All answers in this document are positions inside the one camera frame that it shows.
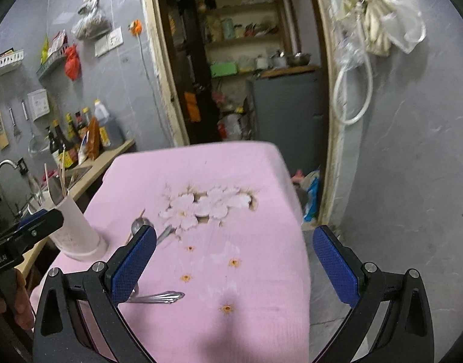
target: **orange bag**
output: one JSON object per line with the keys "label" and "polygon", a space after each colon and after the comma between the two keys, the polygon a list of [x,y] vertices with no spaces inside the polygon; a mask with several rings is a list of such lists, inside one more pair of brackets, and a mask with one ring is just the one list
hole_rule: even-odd
{"label": "orange bag", "polygon": [[72,45],[65,50],[67,61],[65,63],[65,75],[75,80],[80,71],[80,59],[77,54],[77,45]]}
{"label": "orange bag", "polygon": [[99,123],[95,117],[92,117],[89,123],[89,138],[87,141],[87,156],[94,161],[99,156],[100,148],[100,131]]}

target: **green box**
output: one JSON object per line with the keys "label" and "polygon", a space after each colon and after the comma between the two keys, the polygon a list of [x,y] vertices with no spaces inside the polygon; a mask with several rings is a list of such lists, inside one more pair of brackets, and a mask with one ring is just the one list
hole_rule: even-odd
{"label": "green box", "polygon": [[215,63],[210,66],[211,77],[218,78],[220,76],[235,75],[238,70],[236,62],[230,63]]}

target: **large plastic jug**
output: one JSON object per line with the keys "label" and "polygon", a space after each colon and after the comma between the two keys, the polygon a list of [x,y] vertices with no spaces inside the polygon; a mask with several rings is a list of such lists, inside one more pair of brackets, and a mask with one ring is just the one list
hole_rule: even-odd
{"label": "large plastic jug", "polygon": [[104,146],[104,150],[116,149],[124,143],[117,122],[100,100],[95,100],[94,116],[99,122],[100,142]]}

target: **metal bowl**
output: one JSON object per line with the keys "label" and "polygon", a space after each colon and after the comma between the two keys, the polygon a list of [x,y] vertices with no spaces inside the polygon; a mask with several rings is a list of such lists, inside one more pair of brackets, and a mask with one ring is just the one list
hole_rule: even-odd
{"label": "metal bowl", "polygon": [[296,53],[287,56],[289,67],[301,67],[310,62],[310,53]]}

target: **orange plug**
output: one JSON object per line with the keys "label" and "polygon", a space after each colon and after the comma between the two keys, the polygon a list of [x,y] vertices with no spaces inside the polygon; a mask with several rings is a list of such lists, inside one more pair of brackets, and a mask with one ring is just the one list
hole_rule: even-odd
{"label": "orange plug", "polygon": [[134,20],[130,25],[129,25],[129,31],[133,36],[138,36],[143,32],[143,25],[141,24],[139,19]]}

